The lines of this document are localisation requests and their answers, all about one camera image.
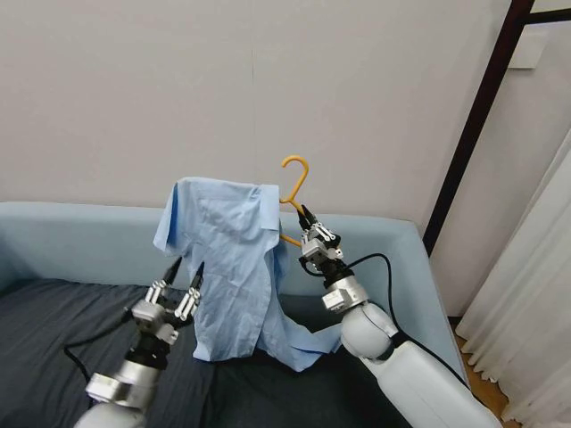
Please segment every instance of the white curtain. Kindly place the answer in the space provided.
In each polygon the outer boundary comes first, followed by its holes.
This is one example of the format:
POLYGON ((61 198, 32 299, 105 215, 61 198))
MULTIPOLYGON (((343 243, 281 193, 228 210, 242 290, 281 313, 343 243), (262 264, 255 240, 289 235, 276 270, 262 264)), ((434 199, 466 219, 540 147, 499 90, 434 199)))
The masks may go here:
POLYGON ((570 149, 571 131, 457 329, 525 428, 571 427, 570 149))

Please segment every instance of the white wall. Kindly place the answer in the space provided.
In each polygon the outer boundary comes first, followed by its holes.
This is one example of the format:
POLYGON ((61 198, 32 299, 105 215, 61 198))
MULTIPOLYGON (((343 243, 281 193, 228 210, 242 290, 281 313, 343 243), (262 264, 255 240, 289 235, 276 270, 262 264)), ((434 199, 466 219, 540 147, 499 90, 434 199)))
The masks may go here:
POLYGON ((0 200, 162 206, 183 176, 427 222, 507 2, 4 0, 0 200))
POLYGON ((538 67, 508 71, 434 247, 449 315, 475 296, 571 128, 571 23, 529 29, 548 31, 538 67))

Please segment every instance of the orange hanger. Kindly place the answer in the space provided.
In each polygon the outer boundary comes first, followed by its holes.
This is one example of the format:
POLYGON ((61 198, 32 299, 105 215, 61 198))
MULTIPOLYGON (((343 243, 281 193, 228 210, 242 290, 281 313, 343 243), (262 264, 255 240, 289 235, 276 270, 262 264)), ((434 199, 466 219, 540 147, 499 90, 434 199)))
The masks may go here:
MULTIPOLYGON (((287 156, 284 160, 282 160, 282 168, 285 168, 291 161, 300 162, 303 165, 303 172, 302 172, 302 175, 297 180, 297 183, 295 183, 294 189, 289 194, 289 196, 285 199, 280 198, 279 203, 291 203, 295 207, 296 210, 298 210, 299 212, 301 212, 301 214, 303 214, 302 205, 300 205, 295 200, 295 196, 300 191, 300 187, 302 186, 303 182, 305 181, 305 178, 307 177, 308 173, 310 172, 310 165, 307 163, 307 161, 302 156, 299 156, 297 154, 293 154, 291 156, 287 156)), ((291 237, 283 235, 283 234, 281 234, 279 237, 288 243, 292 243, 293 245, 297 245, 300 248, 302 247, 302 244, 299 241, 296 241, 294 238, 291 238, 291 237)))

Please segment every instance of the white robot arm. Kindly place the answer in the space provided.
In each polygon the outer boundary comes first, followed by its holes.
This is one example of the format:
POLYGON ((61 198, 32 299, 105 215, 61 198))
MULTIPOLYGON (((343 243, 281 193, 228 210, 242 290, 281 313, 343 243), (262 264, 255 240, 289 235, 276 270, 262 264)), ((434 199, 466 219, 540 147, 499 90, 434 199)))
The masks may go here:
POLYGON ((325 279, 323 302, 344 313, 342 344, 376 377, 385 396, 415 428, 501 428, 493 413, 468 387, 401 331, 357 282, 341 258, 341 238, 317 221, 306 207, 300 214, 302 267, 310 262, 325 279))
POLYGON ((145 412, 167 367, 170 347, 178 338, 178 329, 193 323, 200 304, 204 263, 176 308, 170 308, 171 302, 165 298, 180 261, 177 259, 162 280, 154 281, 145 298, 130 310, 139 331, 138 343, 128 351, 114 376, 92 376, 86 392, 98 404, 78 420, 75 428, 145 428, 145 412))

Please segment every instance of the black cable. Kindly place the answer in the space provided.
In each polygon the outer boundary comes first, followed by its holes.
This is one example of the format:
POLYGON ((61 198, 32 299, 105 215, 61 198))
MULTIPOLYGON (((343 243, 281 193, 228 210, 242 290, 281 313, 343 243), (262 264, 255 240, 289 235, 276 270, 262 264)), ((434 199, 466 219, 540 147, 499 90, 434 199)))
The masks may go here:
POLYGON ((456 371, 450 367, 448 365, 448 363, 446 363, 446 361, 444 361, 442 358, 440 358, 438 355, 436 355, 434 352, 432 352, 429 348, 427 348, 425 345, 423 345, 422 343, 420 343, 419 341, 417 341, 416 339, 414 339, 413 337, 410 337, 409 334, 407 334, 404 330, 402 330, 402 327, 399 325, 399 322, 396 319, 396 315, 394 314, 394 307, 393 307, 393 268, 391 267, 391 261, 389 260, 388 257, 386 257, 382 252, 374 252, 373 254, 369 254, 368 256, 362 257, 360 259, 357 259, 355 261, 353 261, 353 263, 351 263, 348 268, 352 268, 353 266, 357 266, 358 264, 360 264, 361 262, 368 260, 368 259, 372 259, 374 257, 380 257, 381 259, 383 259, 386 263, 386 270, 388 272, 388 300, 389 300, 389 312, 391 313, 391 318, 393 319, 394 325, 396 326, 396 328, 402 332, 402 334, 404 336, 406 336, 406 338, 413 342, 414 344, 416 344, 419 348, 421 348, 422 350, 424 350, 425 352, 427 352, 428 354, 430 354, 431 356, 433 356, 434 358, 436 358, 443 366, 445 366, 455 377, 456 379, 458 379, 464 386, 466 386, 468 388, 468 384, 466 383, 466 381, 464 379, 462 379, 462 377, 456 373, 456 371))
MULTIPOLYGON (((71 361, 73 361, 73 364, 75 364, 76 367, 79 369, 79 371, 83 375, 84 379, 86 380, 86 384, 89 383, 89 379, 91 379, 91 376, 89 375, 89 372, 87 371, 86 366, 81 362, 81 360, 77 356, 75 356, 73 354, 73 352, 71 352, 71 349, 77 348, 77 347, 83 346, 83 345, 88 345, 89 343, 93 343, 95 341, 98 341, 99 339, 107 336, 108 334, 113 333, 115 330, 117 330, 123 324, 127 323, 132 318, 131 309, 125 308, 124 310, 125 310, 125 312, 123 313, 123 315, 121 316, 119 321, 117 321, 113 325, 105 328, 101 332, 94 334, 93 336, 91 336, 87 339, 84 339, 82 341, 65 343, 63 345, 63 353, 66 355, 66 357, 68 357, 71 361)), ((93 404, 94 404, 93 399, 89 398, 88 407, 92 407, 93 404)))

